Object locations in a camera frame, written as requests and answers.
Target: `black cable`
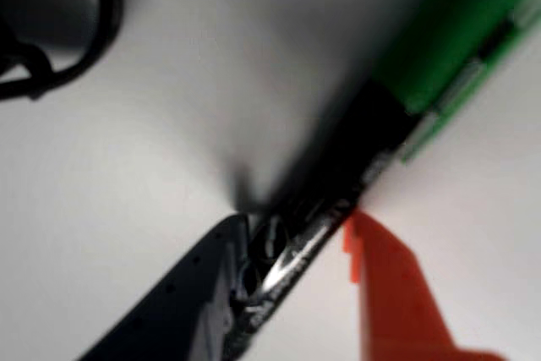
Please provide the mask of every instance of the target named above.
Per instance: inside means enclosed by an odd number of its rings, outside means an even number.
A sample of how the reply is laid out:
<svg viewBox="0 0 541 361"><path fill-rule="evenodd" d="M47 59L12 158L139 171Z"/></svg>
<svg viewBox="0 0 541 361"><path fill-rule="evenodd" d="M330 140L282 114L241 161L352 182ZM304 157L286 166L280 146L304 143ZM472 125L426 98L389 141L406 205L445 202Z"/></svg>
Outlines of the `black cable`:
<svg viewBox="0 0 541 361"><path fill-rule="evenodd" d="M30 71L31 77L1 83L0 101L21 96L38 98L49 90L78 78L94 65L117 37L123 16L123 0L99 0L99 4L96 33L88 50L75 65L59 72L48 73L42 60L45 54L35 46L21 45L26 48L19 49L18 53L11 57L15 62L22 63ZM10 60L10 56L2 58L4 61Z"/></svg>

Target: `white surface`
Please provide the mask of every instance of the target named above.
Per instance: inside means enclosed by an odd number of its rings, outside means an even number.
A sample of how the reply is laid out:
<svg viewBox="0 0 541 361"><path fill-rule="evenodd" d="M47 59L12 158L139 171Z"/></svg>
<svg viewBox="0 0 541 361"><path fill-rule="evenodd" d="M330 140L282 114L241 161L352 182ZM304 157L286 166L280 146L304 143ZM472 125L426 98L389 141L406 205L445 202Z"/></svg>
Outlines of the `white surface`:
<svg viewBox="0 0 541 361"><path fill-rule="evenodd" d="M0 105L0 359L76 358L232 211L264 199L353 56L418 0L129 0L116 46L37 104ZM541 36L368 209L418 253L457 342L541 357ZM339 240L246 359L358 359Z"/></svg>

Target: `orange plastic piece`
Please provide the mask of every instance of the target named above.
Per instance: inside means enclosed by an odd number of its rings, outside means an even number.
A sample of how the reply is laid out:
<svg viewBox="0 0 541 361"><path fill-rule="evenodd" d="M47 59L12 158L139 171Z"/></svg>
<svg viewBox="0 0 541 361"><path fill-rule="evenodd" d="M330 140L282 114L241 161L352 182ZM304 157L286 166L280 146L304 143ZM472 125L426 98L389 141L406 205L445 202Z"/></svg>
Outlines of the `orange plastic piece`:
<svg viewBox="0 0 541 361"><path fill-rule="evenodd" d="M362 280L363 361L503 360L456 348L415 254L377 221L355 212L344 251L352 255L352 281Z"/></svg>

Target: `green marker cap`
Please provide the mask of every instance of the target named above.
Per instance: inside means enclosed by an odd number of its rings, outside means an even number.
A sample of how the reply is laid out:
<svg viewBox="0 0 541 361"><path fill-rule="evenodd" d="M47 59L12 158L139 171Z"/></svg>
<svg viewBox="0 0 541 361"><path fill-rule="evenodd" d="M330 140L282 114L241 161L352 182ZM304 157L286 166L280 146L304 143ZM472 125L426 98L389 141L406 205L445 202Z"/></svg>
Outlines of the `green marker cap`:
<svg viewBox="0 0 541 361"><path fill-rule="evenodd" d="M541 0L426 0L373 78L428 119L405 157L441 129L541 15Z"/></svg>

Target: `black pen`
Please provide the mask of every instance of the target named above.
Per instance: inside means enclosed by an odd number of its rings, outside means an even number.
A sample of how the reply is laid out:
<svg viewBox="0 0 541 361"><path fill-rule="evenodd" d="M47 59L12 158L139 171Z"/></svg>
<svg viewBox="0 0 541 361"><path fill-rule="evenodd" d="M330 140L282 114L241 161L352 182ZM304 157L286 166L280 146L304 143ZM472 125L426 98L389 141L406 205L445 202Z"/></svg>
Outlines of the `black pen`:
<svg viewBox="0 0 541 361"><path fill-rule="evenodd" d="M252 336L397 155L412 158L540 15L541 0L427 0L358 85L307 181L265 214L231 297L223 360Z"/></svg>

